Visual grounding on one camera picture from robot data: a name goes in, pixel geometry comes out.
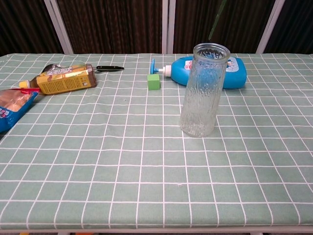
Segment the clear glass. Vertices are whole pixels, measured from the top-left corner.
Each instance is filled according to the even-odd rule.
[[[214,43],[195,46],[186,87],[180,127],[192,137],[206,137],[214,129],[230,52]]]

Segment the black knife handle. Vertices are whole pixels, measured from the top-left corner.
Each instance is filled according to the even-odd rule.
[[[97,66],[96,70],[101,72],[115,72],[124,70],[124,68],[120,66]]]

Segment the plastic bottle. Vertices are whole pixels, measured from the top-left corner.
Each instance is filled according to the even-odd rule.
[[[95,87],[96,79],[92,65],[73,65],[50,69],[30,81],[19,83],[20,88],[40,88],[43,94],[58,94]]]
[[[162,73],[166,77],[181,85],[186,86],[192,66],[193,56],[182,57],[172,65],[166,65],[162,69],[155,68],[155,60],[150,65],[150,74]],[[227,61],[224,89],[241,88],[246,83],[246,68],[243,61],[237,57],[230,57]]]

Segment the plastic packaging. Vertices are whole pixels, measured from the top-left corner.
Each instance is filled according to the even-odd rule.
[[[230,52],[214,43],[195,46],[180,127],[193,137],[206,137],[214,129]]]
[[[0,132],[11,129],[38,95],[33,89],[0,91]]]
[[[43,94],[58,94],[96,86],[92,65],[49,68],[30,81],[20,82],[21,88],[40,88]]]
[[[166,65],[162,69],[155,68],[155,61],[152,60],[150,74],[162,73],[171,77],[173,81],[186,86],[192,67],[192,56],[182,57],[176,60],[172,65]],[[227,61],[225,73],[224,89],[241,88],[246,83],[246,68],[243,61],[237,57],[230,57]]]

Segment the green cube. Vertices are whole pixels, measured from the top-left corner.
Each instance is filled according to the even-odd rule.
[[[160,90],[160,76],[158,74],[149,74],[147,80],[148,90]]]

